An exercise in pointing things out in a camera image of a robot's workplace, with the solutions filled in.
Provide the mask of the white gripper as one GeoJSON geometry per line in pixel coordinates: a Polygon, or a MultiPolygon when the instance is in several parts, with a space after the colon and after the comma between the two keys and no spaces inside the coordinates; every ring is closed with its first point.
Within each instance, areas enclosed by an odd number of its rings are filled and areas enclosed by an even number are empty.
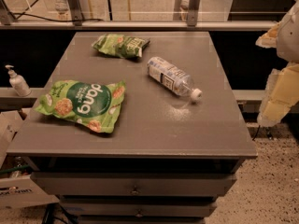
{"type": "Polygon", "coordinates": [[[299,102],[299,1],[281,23],[259,36],[255,45],[265,49],[277,47],[278,57],[292,62],[282,70],[273,69],[266,82],[257,122],[262,127],[273,127],[299,102]]]}

